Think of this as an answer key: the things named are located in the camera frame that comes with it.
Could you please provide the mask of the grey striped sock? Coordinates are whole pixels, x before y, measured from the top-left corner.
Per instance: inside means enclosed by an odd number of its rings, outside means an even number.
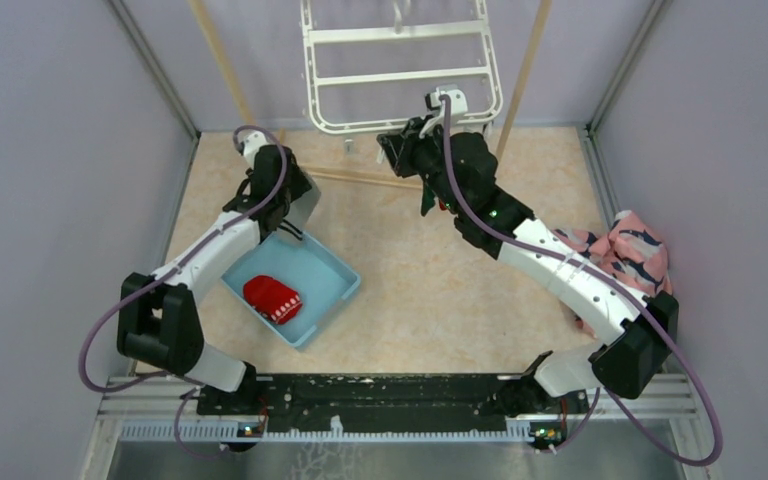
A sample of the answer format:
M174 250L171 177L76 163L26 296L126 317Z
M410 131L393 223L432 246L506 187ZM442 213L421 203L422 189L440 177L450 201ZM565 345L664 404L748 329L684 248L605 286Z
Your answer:
M290 204L289 212L284 216L276 230L276 235L283 241L299 245L304 240L308 221L321 198L318 185L313 182L311 188Z

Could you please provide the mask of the wooden drying rack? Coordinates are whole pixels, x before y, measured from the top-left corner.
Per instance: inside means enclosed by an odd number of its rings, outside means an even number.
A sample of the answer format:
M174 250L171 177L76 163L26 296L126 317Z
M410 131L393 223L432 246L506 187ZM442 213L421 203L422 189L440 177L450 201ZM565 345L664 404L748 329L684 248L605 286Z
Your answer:
M203 1L188 1L190 10L208 44L214 61L219 68L226 87L231 94L234 105L243 121L253 123L254 116L247 104L241 84L236 71L229 59L227 52L221 40L216 25L214 24L210 13ZM505 117L504 125L498 139L496 153L499 159L504 156L511 130L513 128L523 94L528 84L529 76L537 55L540 42L549 18L553 2L540 1L537 13L531 27L528 45L523 57L521 67L517 76L516 86L512 94L511 103ZM363 183L370 185L400 187L417 190L420 185L417 181L401 183L397 180L391 180L389 177L375 174L369 171L353 171L348 169L339 169L320 166L306 166L307 171L315 177L338 180L352 183Z

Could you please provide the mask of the light blue plastic basket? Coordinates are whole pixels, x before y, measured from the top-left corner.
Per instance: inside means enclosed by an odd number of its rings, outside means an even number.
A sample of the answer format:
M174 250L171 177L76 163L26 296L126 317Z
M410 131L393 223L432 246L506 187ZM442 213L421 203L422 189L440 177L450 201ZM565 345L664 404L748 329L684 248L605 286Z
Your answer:
M285 325L263 319L243 299L242 287L258 275L271 276L296 290L303 301L300 313ZM312 235L305 233L295 245L272 235L240 257L221 277L221 282L250 313L285 343L305 349L353 299L361 276Z

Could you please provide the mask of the pink patterned cloth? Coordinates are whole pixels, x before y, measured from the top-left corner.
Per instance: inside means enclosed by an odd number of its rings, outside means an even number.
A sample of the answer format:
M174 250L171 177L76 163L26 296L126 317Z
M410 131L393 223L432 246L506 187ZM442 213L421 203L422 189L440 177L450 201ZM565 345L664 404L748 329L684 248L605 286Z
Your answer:
M673 293L666 244L633 211L618 212L605 234L572 228L556 228L553 233L621 283L647 296Z

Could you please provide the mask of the red sock in basket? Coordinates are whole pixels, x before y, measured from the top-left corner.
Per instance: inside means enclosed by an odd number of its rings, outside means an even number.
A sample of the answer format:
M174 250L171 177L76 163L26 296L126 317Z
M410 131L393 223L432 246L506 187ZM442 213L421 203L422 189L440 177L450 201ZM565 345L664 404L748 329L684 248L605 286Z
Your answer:
M258 275L242 287L243 299L263 319L281 326L294 319L303 308L300 294L267 275Z

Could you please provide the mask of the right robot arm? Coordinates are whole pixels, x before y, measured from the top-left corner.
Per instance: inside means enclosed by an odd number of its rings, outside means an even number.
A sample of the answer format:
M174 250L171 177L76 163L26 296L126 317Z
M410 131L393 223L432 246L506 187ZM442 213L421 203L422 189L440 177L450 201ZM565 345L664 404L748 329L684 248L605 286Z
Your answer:
M537 360L523 385L527 406L548 412L563 394L591 387L638 398L677 336L679 304L666 272L647 265L663 258L662 243L632 215L617 218L609 238L550 229L498 185L498 160L482 134L450 134L427 123L414 118L401 131L376 137L396 176L421 181L421 213L437 206L453 214L467 243L537 281L596 338Z

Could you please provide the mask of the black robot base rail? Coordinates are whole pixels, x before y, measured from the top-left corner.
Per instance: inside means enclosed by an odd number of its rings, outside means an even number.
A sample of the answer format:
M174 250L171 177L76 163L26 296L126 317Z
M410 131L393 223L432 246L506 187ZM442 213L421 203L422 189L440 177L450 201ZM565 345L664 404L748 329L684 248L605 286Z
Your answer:
M553 398L523 373L262 374L227 393L205 387L196 411L251 416L241 436L308 440L487 439L562 443L572 415L590 407L579 390Z

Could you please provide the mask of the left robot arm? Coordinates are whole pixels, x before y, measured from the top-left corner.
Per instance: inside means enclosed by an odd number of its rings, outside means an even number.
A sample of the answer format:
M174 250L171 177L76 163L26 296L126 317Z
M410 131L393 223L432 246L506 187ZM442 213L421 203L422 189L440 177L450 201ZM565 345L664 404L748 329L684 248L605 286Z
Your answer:
M237 414L258 404L256 369L208 343L199 303L271 236L299 232L319 200L290 148L265 144L248 149L245 158L244 180L208 231L169 264L123 281L116 332L120 354L220 390L223 404Z

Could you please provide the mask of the white clip hanger frame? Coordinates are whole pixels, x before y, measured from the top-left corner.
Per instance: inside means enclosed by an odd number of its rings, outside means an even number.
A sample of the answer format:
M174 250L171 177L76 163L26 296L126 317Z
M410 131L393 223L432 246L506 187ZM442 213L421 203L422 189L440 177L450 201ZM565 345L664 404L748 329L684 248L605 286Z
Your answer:
M446 90L457 122L491 122L504 105L484 1L302 1L304 112L330 135L400 129Z

